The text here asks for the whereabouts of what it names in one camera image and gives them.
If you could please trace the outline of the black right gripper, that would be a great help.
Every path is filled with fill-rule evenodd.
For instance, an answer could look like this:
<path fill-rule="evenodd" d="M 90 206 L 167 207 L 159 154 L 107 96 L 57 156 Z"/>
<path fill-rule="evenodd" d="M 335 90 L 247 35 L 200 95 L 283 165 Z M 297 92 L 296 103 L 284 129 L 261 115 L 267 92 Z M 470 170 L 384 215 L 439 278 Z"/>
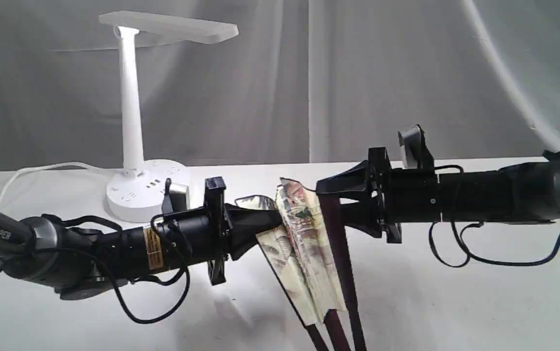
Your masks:
<path fill-rule="evenodd" d="M 317 182 L 317 194 L 365 193 L 361 202 L 341 204 L 344 226 L 384 238 L 403 241 L 402 224 L 438 222 L 438 180 L 434 170 L 394 168 L 385 147 L 370 148 L 367 161 Z"/>

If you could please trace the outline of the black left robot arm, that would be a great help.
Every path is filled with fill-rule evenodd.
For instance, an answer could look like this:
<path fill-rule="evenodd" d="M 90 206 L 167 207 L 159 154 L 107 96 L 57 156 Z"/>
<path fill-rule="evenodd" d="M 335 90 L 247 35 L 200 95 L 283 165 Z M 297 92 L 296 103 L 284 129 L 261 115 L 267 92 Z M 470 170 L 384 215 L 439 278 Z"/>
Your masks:
<path fill-rule="evenodd" d="M 54 215 L 14 220 L 0 213 L 0 267 L 19 280 L 55 289 L 62 300 L 90 298 L 136 282 L 159 283 L 156 274 L 206 263 L 212 285 L 224 284 L 225 262 L 257 245 L 256 235 L 282 224 L 276 210 L 224 202 L 221 177 L 207 178 L 201 207 L 170 178 L 159 212 L 148 225 L 122 229 L 105 218 L 62 220 Z"/>

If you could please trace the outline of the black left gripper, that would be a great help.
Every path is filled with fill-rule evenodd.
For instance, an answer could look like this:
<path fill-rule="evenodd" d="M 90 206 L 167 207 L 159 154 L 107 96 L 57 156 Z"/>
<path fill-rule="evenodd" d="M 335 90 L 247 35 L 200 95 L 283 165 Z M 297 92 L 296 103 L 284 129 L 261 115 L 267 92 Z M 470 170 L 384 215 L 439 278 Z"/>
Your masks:
<path fill-rule="evenodd" d="M 283 221 L 276 210 L 225 206 L 226 184 L 221 177 L 207 178 L 204 186 L 202 206 L 181 213 L 162 214 L 162 227 L 168 230 L 166 237 L 175 242 L 175 248 L 185 258 L 184 266 L 206 262 L 210 283 L 219 285 L 226 282 L 229 230 L 226 214 L 232 225 L 229 255 L 233 261 L 258 245 L 257 234 L 275 229 Z"/>

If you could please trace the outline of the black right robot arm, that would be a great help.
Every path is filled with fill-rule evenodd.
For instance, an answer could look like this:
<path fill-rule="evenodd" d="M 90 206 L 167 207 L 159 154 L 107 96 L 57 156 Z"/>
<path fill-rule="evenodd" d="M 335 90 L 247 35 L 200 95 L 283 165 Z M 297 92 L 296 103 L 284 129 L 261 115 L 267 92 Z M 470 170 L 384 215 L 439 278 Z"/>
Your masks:
<path fill-rule="evenodd" d="M 375 147 L 357 166 L 318 181 L 316 192 L 350 198 L 341 207 L 344 224 L 386 235 L 388 243 L 402 241 L 402 223 L 550 224 L 560 218 L 560 152 L 543 157 L 493 171 L 438 174 L 393 168 L 387 149 Z"/>

